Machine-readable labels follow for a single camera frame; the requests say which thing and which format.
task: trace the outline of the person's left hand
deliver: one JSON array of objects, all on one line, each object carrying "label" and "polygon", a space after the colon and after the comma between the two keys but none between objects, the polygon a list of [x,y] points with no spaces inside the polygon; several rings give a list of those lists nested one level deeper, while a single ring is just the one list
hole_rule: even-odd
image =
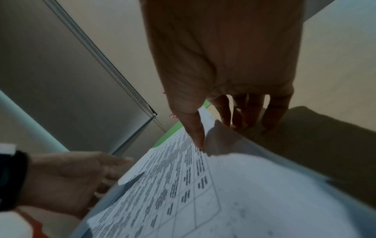
[{"label": "person's left hand", "polygon": [[31,156],[18,205],[82,218],[98,202],[94,193],[106,193],[110,188],[103,179],[120,179],[115,167],[130,167],[132,162],[100,152]]}]

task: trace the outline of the green edge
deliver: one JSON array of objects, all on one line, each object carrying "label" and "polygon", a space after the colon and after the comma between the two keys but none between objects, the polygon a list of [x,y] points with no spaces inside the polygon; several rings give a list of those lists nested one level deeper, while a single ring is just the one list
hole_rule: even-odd
[{"label": "green edge", "polygon": [[[208,101],[205,101],[204,102],[204,107],[205,108],[208,108],[210,106],[210,103]],[[158,141],[157,143],[153,146],[153,148],[155,147],[158,147],[160,146],[163,142],[165,142],[165,140],[167,140],[170,136],[172,136],[175,132],[177,132],[177,130],[179,130],[180,128],[182,128],[183,125],[181,124],[181,122],[178,122],[176,123],[175,125],[173,125],[173,127],[171,127]]]}]

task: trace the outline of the white paper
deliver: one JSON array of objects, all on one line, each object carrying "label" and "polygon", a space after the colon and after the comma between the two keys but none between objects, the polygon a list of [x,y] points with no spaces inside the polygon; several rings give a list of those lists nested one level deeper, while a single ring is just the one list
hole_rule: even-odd
[{"label": "white paper", "polygon": [[151,149],[118,181],[133,186],[86,221],[92,237],[374,237],[373,210],[200,114],[206,153],[183,128]]}]

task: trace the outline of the gray panel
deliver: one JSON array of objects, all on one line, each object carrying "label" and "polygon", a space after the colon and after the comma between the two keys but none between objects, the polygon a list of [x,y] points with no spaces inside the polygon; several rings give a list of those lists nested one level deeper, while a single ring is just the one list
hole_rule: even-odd
[{"label": "gray panel", "polygon": [[0,2],[2,91],[70,150],[111,153],[149,119],[42,0]]}]

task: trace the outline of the human hand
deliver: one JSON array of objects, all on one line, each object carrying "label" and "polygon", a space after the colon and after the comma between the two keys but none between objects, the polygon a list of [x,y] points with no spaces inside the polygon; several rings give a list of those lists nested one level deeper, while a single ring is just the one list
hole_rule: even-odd
[{"label": "human hand", "polygon": [[132,162],[100,152],[31,156],[18,205],[84,217],[98,202],[94,193],[106,193],[110,188],[103,179],[120,179],[115,168]]},{"label": "human hand", "polygon": [[141,0],[150,49],[171,111],[195,145],[205,99],[229,126],[273,128],[293,95],[303,0]]}]

